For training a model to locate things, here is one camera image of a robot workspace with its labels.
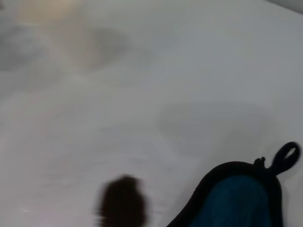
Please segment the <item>dark blurry object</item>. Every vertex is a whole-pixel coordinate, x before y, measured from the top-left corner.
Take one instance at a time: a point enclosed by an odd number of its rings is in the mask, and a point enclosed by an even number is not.
[[[268,0],[274,4],[303,14],[303,0]]]
[[[123,176],[110,182],[97,207],[100,227],[142,227],[146,222],[145,201],[138,180]]]

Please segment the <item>white surface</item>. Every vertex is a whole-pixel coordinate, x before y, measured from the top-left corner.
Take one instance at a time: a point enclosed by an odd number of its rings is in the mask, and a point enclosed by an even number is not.
[[[93,226],[96,193],[123,173],[164,225],[217,164],[269,165],[303,142],[303,16],[261,0],[155,0],[117,17],[91,4],[111,55],[98,72],[63,75],[46,56],[1,72],[2,227]],[[302,166],[279,177],[287,227],[303,223]]]

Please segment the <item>blue pot holder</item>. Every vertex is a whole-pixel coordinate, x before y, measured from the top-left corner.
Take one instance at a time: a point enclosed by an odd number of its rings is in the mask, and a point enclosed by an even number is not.
[[[254,164],[217,166],[167,227],[283,227],[282,190],[276,176],[293,167],[300,154],[300,146],[289,142],[270,168],[265,168],[264,157]]]

